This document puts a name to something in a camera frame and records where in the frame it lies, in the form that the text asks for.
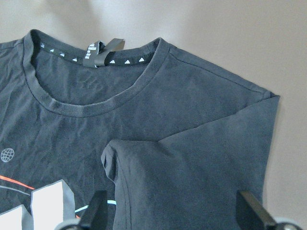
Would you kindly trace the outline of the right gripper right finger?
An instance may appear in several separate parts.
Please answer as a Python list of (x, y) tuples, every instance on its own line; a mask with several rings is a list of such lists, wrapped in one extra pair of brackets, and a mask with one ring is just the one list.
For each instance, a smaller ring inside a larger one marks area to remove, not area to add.
[(236, 193), (236, 222), (241, 230), (276, 230), (277, 222), (249, 191)]

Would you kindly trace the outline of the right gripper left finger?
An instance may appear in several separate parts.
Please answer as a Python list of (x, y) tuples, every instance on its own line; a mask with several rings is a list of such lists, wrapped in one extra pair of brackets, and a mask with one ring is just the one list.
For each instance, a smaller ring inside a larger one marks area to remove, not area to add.
[(107, 227), (108, 208), (107, 191), (96, 191), (77, 224), (78, 230), (105, 230)]

